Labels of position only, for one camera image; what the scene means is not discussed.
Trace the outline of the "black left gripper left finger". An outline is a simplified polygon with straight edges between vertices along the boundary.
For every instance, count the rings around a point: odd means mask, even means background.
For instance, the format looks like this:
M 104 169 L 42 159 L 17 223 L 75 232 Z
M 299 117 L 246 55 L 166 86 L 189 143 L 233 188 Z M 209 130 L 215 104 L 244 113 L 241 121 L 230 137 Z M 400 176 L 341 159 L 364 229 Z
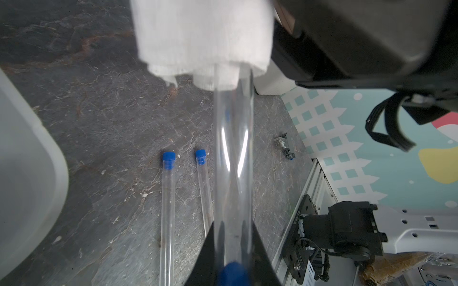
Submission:
M 202 249 L 196 263 L 188 276 L 185 286 L 216 286 L 217 285 L 217 264 L 214 243 L 214 223 L 205 238 Z

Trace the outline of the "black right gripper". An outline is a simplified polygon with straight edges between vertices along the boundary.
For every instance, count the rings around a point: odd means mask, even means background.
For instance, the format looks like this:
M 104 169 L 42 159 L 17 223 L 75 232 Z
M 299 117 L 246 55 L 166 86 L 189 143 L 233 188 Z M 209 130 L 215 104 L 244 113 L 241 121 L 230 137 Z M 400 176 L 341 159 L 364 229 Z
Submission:
M 306 88 L 390 89 L 458 100 L 456 1 L 282 1 L 272 60 Z

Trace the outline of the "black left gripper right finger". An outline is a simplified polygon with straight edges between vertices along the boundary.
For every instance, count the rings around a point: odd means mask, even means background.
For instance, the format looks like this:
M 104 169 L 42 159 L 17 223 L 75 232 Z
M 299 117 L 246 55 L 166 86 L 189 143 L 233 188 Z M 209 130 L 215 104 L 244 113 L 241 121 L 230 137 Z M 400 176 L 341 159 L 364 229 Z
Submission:
M 254 222 L 252 223 L 250 278 L 252 286 L 281 286 Z

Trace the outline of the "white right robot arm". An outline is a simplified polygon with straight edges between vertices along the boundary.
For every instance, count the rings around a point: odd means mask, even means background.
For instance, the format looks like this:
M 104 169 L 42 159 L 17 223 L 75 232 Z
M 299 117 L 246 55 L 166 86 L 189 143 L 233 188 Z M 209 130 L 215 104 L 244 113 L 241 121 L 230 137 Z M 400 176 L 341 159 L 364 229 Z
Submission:
M 389 89 L 369 114 L 374 141 L 405 153 L 415 143 L 398 121 L 419 125 L 458 109 L 456 1 L 280 1 L 293 18 L 274 26 L 272 60 L 302 88 Z M 457 253 L 458 217 L 344 201 L 299 221 L 303 239 L 334 255 L 367 261 L 385 253 Z

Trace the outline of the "white wiping cloth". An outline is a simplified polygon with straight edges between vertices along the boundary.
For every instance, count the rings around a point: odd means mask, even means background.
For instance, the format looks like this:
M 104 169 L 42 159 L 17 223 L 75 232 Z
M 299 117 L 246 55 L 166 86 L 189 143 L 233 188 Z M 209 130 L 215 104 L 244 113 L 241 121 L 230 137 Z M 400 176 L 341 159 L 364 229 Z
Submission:
M 271 1 L 131 1 L 138 57 L 167 83 L 190 75 L 207 91 L 236 89 L 266 74 L 273 47 Z

